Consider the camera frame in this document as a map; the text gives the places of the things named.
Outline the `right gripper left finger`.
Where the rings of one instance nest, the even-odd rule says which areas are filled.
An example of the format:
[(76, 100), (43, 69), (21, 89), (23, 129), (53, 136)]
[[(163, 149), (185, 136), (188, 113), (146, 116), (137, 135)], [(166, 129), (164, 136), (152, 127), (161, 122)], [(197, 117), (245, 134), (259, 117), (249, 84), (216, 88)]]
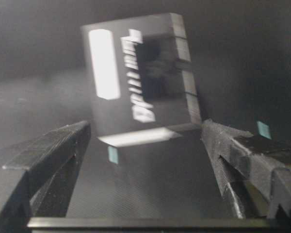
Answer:
[(91, 138), (87, 121), (0, 150), (0, 233), (31, 217), (65, 217)]

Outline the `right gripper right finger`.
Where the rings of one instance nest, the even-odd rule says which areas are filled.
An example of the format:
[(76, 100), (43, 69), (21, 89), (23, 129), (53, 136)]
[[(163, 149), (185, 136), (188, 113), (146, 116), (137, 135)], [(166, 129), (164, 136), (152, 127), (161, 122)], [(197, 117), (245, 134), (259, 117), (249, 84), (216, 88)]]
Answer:
[(291, 230), (291, 145), (208, 119), (201, 139), (222, 199), (239, 219)]

